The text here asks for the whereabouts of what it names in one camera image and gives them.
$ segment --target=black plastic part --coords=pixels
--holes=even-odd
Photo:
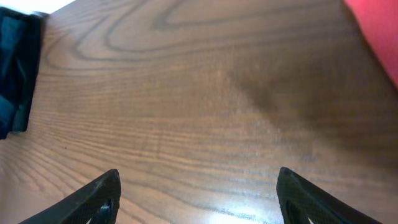
[[[76,223],[113,224],[119,210],[119,172],[109,170],[62,201],[21,224]]]
[[[379,223],[285,167],[279,172],[277,194],[286,224]]]

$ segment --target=red fabric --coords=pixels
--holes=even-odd
[[[345,0],[398,88],[398,0]]]

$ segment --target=black object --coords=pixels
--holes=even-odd
[[[281,168],[277,194],[286,224],[379,223],[288,168]]]
[[[113,224],[119,210],[119,172],[109,170],[62,201],[21,224]]]
[[[43,20],[0,7],[0,139],[27,129]]]

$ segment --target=wooden table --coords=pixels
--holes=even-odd
[[[116,168],[118,223],[282,223],[289,167],[395,223],[397,136],[397,92],[341,1],[77,0],[50,16],[0,173],[46,199],[17,221]]]

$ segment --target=wood grain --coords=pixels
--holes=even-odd
[[[283,166],[396,220],[397,93],[341,1],[77,0],[29,122],[1,178],[60,200],[118,169],[118,223],[282,223]]]

